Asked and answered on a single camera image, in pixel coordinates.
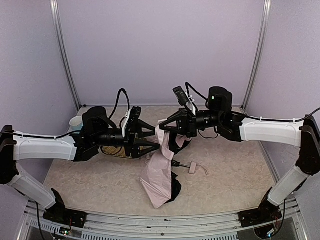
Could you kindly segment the pink and black umbrella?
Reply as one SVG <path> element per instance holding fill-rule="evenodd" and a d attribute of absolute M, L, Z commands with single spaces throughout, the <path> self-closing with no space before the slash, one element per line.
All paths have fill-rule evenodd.
<path fill-rule="evenodd" d="M 174 156 L 192 141 L 184 135 L 161 130 L 157 125 L 155 137 L 160 148 L 149 159 L 140 175 L 140 182 L 155 209 L 173 202 L 181 192 L 178 175 L 172 171 Z"/>

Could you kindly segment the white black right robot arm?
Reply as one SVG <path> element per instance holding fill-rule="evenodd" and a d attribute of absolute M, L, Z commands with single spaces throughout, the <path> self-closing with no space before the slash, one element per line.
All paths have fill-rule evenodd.
<path fill-rule="evenodd" d="M 267 119 L 247 116 L 232 110 L 233 95 L 220 86 L 208 91 L 206 110 L 197 110 L 188 91 L 181 86 L 173 92 L 181 108 L 160 123 L 159 128 L 194 138 L 199 131 L 214 128 L 216 133 L 233 142 L 270 142 L 300 149 L 299 158 L 288 173 L 270 189 L 260 206 L 278 207 L 310 176 L 320 171 L 320 130 L 312 114 L 301 119 Z"/>

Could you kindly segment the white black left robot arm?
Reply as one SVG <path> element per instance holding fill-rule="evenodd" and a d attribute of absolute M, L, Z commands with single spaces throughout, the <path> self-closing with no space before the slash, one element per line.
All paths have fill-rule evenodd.
<path fill-rule="evenodd" d="M 101 147 L 124 148 L 127 157 L 139 159 L 160 148 L 158 143 L 145 139 L 155 135 L 155 127 L 140 120 L 141 110 L 140 107 L 130 109 L 123 127 L 119 128 L 107 116 L 105 107 L 95 106 L 82 115 L 81 130 L 61 136 L 26 134 L 5 125 L 0 132 L 0 183 L 33 199 L 48 212 L 64 211 L 60 194 L 44 187 L 18 162 L 29 159 L 86 162 Z"/>

